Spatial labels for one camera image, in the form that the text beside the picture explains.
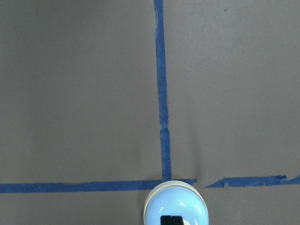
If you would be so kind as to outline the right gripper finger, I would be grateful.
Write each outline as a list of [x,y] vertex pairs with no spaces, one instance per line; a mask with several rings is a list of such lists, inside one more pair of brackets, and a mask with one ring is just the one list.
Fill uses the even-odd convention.
[[181,216],[163,215],[160,218],[161,225],[183,225],[183,218]]

